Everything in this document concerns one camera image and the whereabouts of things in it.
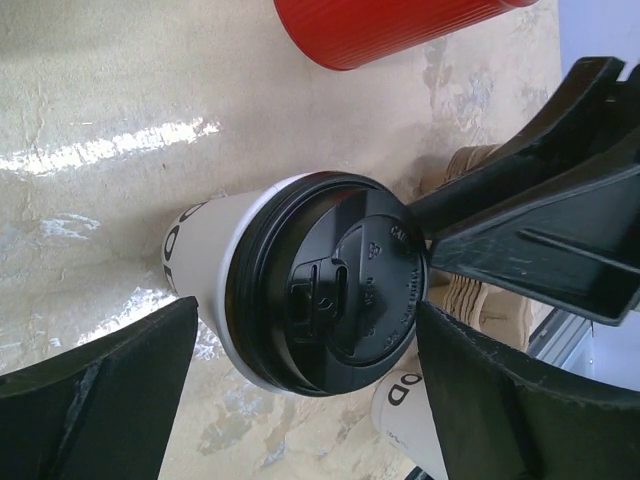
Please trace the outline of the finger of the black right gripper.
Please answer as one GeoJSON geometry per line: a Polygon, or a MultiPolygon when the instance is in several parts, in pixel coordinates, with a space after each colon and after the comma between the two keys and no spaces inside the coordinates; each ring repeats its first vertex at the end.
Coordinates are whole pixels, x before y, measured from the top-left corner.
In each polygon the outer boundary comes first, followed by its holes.
{"type": "Polygon", "coordinates": [[[620,142],[639,125],[639,68],[583,57],[534,118],[485,159],[413,202],[427,240],[554,178],[620,142]]]}
{"type": "Polygon", "coordinates": [[[639,167],[547,180],[436,237],[431,264],[618,325],[639,302],[639,167]]]}

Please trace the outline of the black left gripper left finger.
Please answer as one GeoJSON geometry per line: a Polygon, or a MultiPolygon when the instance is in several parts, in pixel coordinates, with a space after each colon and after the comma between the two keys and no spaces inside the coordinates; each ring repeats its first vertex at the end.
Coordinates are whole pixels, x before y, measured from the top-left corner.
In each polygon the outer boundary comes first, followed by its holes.
{"type": "Polygon", "coordinates": [[[2,478],[158,478],[196,340],[197,308],[195,298],[180,298],[2,375],[2,478]]]}

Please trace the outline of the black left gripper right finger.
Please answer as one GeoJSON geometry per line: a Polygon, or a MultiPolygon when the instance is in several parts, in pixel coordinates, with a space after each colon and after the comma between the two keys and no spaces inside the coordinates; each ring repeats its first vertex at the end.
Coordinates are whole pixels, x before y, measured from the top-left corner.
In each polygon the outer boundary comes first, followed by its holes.
{"type": "Polygon", "coordinates": [[[638,392],[532,358],[427,302],[417,342],[449,478],[638,478],[638,392]]]}

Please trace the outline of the black coffee cup lid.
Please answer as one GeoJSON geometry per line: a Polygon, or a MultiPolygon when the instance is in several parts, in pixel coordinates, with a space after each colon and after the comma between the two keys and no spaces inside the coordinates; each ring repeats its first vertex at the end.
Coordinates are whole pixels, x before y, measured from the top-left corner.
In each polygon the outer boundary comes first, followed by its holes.
{"type": "Polygon", "coordinates": [[[355,174],[305,175],[257,210],[234,249],[231,341],[267,389],[360,390],[411,343],[427,273],[417,223],[391,191],[355,174]]]}

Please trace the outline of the white paper coffee cup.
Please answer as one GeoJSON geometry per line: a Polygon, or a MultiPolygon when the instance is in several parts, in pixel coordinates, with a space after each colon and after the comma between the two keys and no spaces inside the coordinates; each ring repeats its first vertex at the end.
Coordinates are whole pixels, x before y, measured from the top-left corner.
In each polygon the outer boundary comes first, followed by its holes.
{"type": "Polygon", "coordinates": [[[278,394],[286,390],[243,360],[233,343],[225,313],[226,281],[235,249],[250,222],[279,191],[302,177],[288,177],[262,191],[196,204],[171,224],[162,246],[164,275],[175,294],[195,297],[199,318],[219,338],[234,367],[254,385],[278,394]]]}

